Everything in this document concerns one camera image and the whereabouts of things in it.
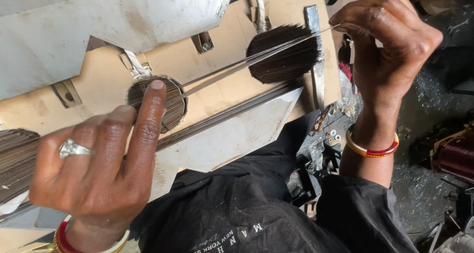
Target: silver ring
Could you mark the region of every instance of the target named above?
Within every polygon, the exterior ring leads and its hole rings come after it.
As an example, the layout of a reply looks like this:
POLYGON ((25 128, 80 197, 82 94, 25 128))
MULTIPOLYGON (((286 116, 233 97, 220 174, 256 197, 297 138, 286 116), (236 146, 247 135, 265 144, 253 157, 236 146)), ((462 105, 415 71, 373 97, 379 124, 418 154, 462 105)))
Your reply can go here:
POLYGON ((68 155, 92 155, 93 153, 93 150, 74 143, 71 138, 68 138, 59 148, 59 157, 61 159, 66 158, 68 155))

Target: dark floor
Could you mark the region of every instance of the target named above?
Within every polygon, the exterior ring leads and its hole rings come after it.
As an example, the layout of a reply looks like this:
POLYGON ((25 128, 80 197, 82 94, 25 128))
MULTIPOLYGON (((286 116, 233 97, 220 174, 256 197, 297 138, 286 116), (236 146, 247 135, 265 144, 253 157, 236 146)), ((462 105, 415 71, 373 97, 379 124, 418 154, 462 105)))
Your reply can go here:
MULTIPOLYGON (((464 7, 447 15, 422 16, 422 19, 443 31, 445 39, 440 48, 448 46, 474 46, 474 7, 464 7), (472 23, 462 26, 452 35, 447 27, 470 18, 472 23)), ((443 213, 454 208, 454 202, 446 197, 455 188, 439 178, 458 182, 451 176, 434 176, 431 170, 418 165, 419 159, 410 154, 410 146, 431 133, 439 123, 452 118, 464 118, 469 109, 474 108, 474 96, 453 94, 447 91, 447 69, 433 70, 422 68, 412 87, 404 97, 399 113, 398 125, 403 125, 399 132, 400 147, 395 153, 394 175, 392 188, 397 196, 395 212, 398 214, 402 227, 415 240, 424 232, 430 231, 444 219, 443 213)), ((347 118, 345 128, 353 123, 360 110, 362 100, 359 99, 357 115, 347 118)), ((329 124, 342 116, 341 113, 327 119, 329 124)), ((308 137, 300 149, 300 153, 309 156, 309 146, 315 138, 308 137)))

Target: black shirt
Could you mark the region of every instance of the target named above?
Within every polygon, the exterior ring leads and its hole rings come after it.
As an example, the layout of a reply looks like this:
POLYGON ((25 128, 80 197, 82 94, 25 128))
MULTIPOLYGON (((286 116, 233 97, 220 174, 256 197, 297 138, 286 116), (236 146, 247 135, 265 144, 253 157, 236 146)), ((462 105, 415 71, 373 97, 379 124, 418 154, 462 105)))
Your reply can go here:
POLYGON ((288 156, 242 158, 210 172, 178 174, 131 229, 142 252, 417 252, 393 211, 391 189, 328 176, 317 221, 293 206, 285 181, 267 167, 288 156))

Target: wrist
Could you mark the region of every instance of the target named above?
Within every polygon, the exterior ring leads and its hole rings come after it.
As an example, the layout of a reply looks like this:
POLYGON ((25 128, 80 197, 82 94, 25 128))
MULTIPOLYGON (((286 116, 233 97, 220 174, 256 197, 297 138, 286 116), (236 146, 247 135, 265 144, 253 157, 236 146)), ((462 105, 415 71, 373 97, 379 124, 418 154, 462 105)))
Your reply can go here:
POLYGON ((366 105, 355 123, 352 140, 370 150, 384 150, 394 142, 400 104, 366 105))
POLYGON ((110 249, 126 230, 127 226, 100 227, 72 218, 66 231, 66 239, 78 251, 101 252, 110 249))

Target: hand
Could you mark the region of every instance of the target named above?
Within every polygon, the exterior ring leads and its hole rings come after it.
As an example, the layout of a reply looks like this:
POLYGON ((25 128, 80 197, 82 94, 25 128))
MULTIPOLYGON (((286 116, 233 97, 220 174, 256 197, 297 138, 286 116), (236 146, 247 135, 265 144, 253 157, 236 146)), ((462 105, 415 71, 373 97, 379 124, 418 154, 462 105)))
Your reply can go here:
POLYGON ((66 238, 75 249, 107 250, 145 207, 165 100, 166 87, 155 80, 146 90, 138 116, 132 106, 118 106, 109 115, 91 117, 40 141, 30 200, 73 216, 66 238), (123 160, 135 119, 127 160, 123 160), (60 159, 59 147, 68 138, 94 154, 60 159))
POLYGON ((409 0, 359 0, 331 20, 355 45, 355 83, 364 104, 399 106, 424 62, 441 43, 440 31, 421 21, 409 0), (383 44, 377 48, 375 39, 383 44))

